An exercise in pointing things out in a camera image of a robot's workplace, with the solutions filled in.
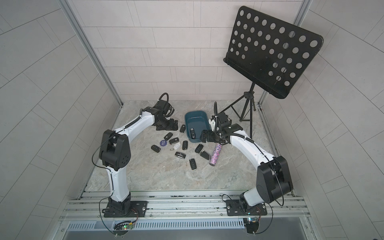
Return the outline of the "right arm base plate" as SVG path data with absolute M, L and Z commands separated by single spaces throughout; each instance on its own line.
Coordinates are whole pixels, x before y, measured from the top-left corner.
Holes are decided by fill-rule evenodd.
M 266 216 L 267 209 L 264 203 L 249 206 L 245 200 L 224 200 L 228 216 Z

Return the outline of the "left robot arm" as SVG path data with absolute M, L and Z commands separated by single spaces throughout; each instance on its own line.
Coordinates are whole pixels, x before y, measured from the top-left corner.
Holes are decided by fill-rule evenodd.
M 111 195 L 108 208 L 127 215 L 131 210 L 131 193 L 127 185 L 126 166 L 131 160 L 130 143 L 143 130 L 155 126 L 157 131 L 176 131 L 178 123 L 171 118 L 175 109 L 169 103 L 169 94 L 163 93 L 153 107 L 140 110 L 138 117 L 123 127 L 103 133 L 99 159 L 109 174 Z

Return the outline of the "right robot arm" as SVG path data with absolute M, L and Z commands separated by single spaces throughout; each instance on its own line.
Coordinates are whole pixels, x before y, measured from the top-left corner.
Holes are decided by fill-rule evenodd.
M 294 189 L 287 160 L 261 148 L 240 125 L 233 124 L 224 112 L 218 112 L 217 103 L 214 103 L 214 115 L 209 123 L 213 129 L 202 131 L 203 143 L 230 144 L 257 169 L 256 186 L 240 195 L 244 211 L 261 203 L 270 204 Z

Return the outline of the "black VW key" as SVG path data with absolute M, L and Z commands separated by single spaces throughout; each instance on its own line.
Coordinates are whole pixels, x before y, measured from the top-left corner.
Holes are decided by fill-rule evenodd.
M 169 140 L 169 143 L 170 143 L 171 145 L 173 145 L 173 144 L 178 143 L 179 141 L 180 141 L 179 138 L 173 138 L 173 139 L 170 139 L 170 140 Z
M 167 133 L 167 134 L 164 136 L 164 140 L 168 141 L 172 136 L 173 136 L 173 133 Z

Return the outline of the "black silver-edged key fob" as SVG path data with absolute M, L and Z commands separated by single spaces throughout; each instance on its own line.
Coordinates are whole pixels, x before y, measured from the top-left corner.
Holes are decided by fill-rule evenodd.
M 208 161 L 211 159 L 210 154 L 208 154 L 206 151 L 201 151 L 200 156 L 201 156 L 202 158 L 208 160 Z

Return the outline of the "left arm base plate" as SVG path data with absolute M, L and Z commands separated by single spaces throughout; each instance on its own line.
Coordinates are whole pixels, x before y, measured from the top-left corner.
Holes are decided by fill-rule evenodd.
M 128 201 L 124 203 L 112 201 L 102 210 L 102 214 L 105 218 L 142 218 L 146 214 L 147 207 L 147 201 Z

